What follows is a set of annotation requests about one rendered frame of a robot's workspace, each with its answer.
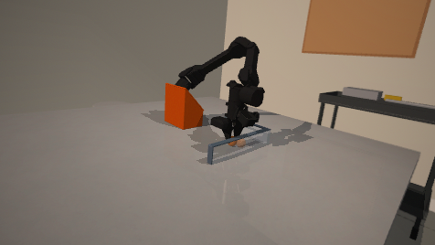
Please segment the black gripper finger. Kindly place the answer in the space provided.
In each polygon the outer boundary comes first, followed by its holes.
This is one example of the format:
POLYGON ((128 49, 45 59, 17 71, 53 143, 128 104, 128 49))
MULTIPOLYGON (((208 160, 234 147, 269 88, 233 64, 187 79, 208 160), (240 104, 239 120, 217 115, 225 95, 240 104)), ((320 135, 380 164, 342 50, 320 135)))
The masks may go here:
POLYGON ((226 138, 226 139, 231 138, 231 134, 232 134, 232 130, 233 130, 233 129, 235 129, 235 127, 233 127, 233 126, 227 128, 227 129, 222 129, 223 134, 225 135, 225 138, 226 138))
POLYGON ((235 129, 233 129, 234 131, 234 136, 239 136, 244 128, 244 126, 242 125, 242 123, 239 122, 234 122, 233 123, 233 127, 235 127, 235 129))

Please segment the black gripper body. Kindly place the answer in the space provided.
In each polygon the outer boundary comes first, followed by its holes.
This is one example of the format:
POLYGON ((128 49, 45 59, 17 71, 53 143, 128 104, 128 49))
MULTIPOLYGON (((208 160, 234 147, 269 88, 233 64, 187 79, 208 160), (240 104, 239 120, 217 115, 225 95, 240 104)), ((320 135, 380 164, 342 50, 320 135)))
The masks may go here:
POLYGON ((226 102, 226 105, 228 106, 228 113, 225 113, 225 116, 228 118, 224 118, 221 116, 213 117, 211 119, 210 125, 213 125, 219 129, 227 129, 229 127, 232 127, 233 123, 235 122, 241 123, 239 120, 233 120, 233 116, 239 106, 241 107, 241 109, 244 109, 247 104, 244 104, 242 102, 228 101, 226 102))

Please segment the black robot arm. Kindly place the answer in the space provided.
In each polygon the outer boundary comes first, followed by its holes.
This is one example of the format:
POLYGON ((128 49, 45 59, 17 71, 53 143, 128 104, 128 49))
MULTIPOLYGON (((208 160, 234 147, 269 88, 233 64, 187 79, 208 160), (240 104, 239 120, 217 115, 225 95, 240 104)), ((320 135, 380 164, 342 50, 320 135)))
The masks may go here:
MULTIPOLYGON (((258 87, 260 81, 257 73, 258 56, 260 51, 256 43, 245 37, 237 37, 231 42, 228 49, 218 54, 202 65, 189 67, 179 73, 179 81, 175 84, 186 88, 188 91, 204 81, 205 76, 212 70, 220 67, 231 59, 246 57, 244 68, 240 69, 238 78, 242 84, 231 80, 226 86, 229 87, 229 101, 242 102, 253 107, 261 106, 265 90, 258 87), (187 78, 185 77, 187 76, 187 78), (190 83, 189 80, 192 82, 190 83)), ((239 106, 233 116, 233 120, 239 120, 244 127, 253 126, 259 121, 258 112, 249 112, 248 106, 241 109, 239 106)))

